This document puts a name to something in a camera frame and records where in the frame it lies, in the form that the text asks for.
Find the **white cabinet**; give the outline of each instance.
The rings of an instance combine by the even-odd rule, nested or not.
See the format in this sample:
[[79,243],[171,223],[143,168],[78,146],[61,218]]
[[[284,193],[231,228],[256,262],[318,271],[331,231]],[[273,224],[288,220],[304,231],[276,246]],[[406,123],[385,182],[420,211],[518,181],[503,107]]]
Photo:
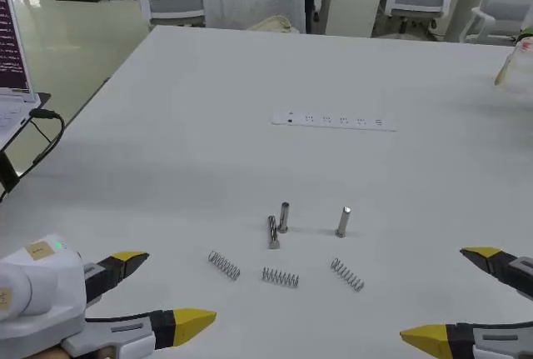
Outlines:
[[371,37],[380,0],[329,0],[326,35]]

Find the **white power strip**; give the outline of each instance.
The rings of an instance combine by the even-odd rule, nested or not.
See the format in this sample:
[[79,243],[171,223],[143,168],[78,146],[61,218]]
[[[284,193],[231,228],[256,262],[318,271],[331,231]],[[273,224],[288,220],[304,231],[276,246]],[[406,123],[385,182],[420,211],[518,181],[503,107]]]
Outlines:
[[368,130],[373,132],[395,132],[396,128],[383,119],[368,117],[344,117],[317,115],[310,112],[276,112],[272,124],[283,126],[345,128],[347,130]]

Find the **laptop screen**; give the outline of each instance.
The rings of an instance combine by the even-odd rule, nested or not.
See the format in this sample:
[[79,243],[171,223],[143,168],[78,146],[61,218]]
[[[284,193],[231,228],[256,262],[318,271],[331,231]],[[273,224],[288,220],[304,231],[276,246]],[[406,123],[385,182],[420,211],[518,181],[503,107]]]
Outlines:
[[0,88],[29,92],[22,47],[15,27],[15,15],[9,0],[0,0]]

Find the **metal pin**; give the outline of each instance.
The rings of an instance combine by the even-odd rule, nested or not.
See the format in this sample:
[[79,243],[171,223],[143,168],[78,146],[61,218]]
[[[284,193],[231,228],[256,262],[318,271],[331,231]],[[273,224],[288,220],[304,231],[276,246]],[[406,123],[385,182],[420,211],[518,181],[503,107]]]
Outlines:
[[280,249],[280,242],[277,239],[277,224],[275,216],[268,217],[268,231],[270,235],[270,242],[268,243],[268,248]]
[[289,219],[289,202],[283,202],[281,205],[280,228],[278,229],[278,231],[281,234],[285,234],[288,231],[288,227],[286,225],[288,219]]
[[350,213],[351,209],[349,207],[342,208],[341,221],[339,222],[339,227],[335,231],[336,236],[339,238],[344,238],[346,236],[346,226],[348,226]]

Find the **label sticker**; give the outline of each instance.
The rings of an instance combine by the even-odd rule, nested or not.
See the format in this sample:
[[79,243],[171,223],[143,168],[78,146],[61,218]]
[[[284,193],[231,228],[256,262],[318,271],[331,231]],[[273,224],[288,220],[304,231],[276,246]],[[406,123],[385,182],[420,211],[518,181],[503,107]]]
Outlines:
[[13,291],[11,288],[0,288],[0,311],[8,311],[11,306]]
[[40,241],[32,245],[28,245],[26,247],[26,251],[31,255],[34,261],[38,261],[44,257],[50,257],[55,253],[55,251],[50,248],[46,241]]

